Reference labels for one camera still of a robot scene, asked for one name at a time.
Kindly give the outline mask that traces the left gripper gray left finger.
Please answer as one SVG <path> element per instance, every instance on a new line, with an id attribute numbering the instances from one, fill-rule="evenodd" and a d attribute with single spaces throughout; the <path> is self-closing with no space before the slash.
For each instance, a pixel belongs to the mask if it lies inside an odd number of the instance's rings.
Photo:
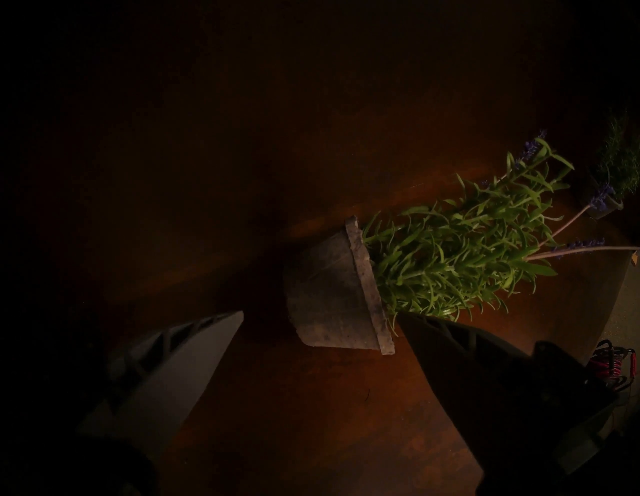
<path id="1" fill-rule="evenodd" d="M 156 461 L 209 384 L 245 319 L 242 311 L 152 332 L 106 363 L 104 399 L 77 432 L 128 442 Z"/>

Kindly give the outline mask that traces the left gripper gray right finger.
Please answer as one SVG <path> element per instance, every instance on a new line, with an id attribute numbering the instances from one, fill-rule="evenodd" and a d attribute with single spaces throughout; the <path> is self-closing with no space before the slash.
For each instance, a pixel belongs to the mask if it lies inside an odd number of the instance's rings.
<path id="1" fill-rule="evenodd" d="M 526 354 L 453 321 L 402 312 L 397 322 L 481 484 L 575 484 L 604 447 L 618 394 L 558 345 Z"/>

